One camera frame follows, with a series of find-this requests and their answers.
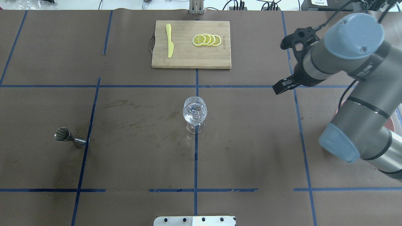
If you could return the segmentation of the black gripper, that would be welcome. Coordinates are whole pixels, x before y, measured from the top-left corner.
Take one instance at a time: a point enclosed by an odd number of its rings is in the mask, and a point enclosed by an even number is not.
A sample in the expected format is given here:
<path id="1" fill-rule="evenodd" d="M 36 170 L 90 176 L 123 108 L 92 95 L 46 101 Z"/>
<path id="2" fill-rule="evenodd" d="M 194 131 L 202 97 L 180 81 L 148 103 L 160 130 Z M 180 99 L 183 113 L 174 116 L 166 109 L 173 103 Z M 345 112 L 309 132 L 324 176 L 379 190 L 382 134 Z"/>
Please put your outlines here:
<path id="1" fill-rule="evenodd" d="M 300 63 L 297 63 L 294 67 L 293 75 L 281 79 L 275 85 L 273 85 L 272 88 L 275 94 L 279 95 L 300 85 L 312 87 L 324 81 L 325 79 L 316 79 L 311 77 L 304 70 L 303 66 Z"/>

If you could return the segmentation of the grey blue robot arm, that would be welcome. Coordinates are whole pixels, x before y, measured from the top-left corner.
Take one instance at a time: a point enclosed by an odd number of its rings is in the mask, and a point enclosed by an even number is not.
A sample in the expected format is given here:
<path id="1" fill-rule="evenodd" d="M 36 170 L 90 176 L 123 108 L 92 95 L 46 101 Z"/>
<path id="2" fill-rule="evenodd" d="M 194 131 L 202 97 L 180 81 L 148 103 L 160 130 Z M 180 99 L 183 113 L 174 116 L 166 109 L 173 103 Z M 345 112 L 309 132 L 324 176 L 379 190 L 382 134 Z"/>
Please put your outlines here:
<path id="1" fill-rule="evenodd" d="M 348 163 L 362 159 L 401 180 L 401 136 L 385 123 L 401 104 L 401 49 L 385 40 L 381 19 L 366 13 L 341 18 L 320 39 L 315 28 L 298 28 L 280 47 L 293 49 L 294 73 L 278 81 L 281 94 L 313 87 L 344 71 L 357 85 L 319 138 L 319 144 Z"/>

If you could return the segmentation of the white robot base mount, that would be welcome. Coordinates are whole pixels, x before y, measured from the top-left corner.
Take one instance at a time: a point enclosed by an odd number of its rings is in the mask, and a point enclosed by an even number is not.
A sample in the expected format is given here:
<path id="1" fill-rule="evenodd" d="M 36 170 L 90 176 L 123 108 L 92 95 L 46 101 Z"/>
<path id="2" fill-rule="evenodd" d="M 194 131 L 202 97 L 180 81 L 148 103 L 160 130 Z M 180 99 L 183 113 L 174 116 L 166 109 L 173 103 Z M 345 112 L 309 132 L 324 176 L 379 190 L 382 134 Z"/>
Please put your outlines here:
<path id="1" fill-rule="evenodd" d="M 154 226 L 236 226 L 234 216 L 160 216 Z"/>

